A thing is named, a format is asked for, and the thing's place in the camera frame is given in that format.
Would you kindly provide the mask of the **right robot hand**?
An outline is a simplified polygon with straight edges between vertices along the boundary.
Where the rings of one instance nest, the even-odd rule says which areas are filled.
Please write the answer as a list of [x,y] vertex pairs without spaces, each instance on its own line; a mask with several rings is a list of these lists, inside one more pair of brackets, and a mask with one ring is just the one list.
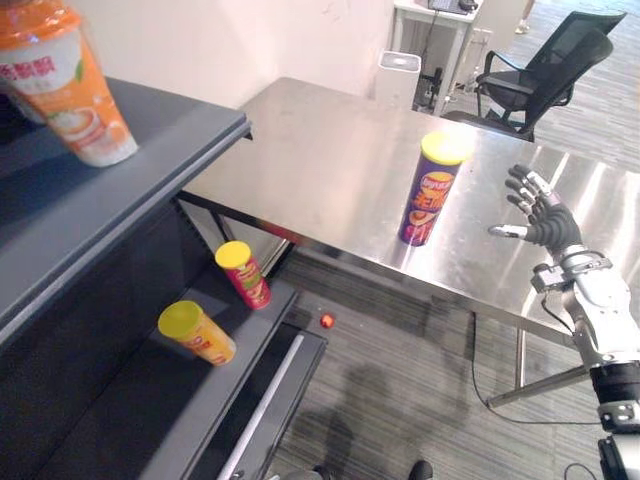
[[569,208],[551,185],[536,171],[516,164],[508,169],[506,196],[528,220],[527,225],[497,224],[488,228],[493,236],[514,238],[546,248],[555,255],[582,244],[581,231]]

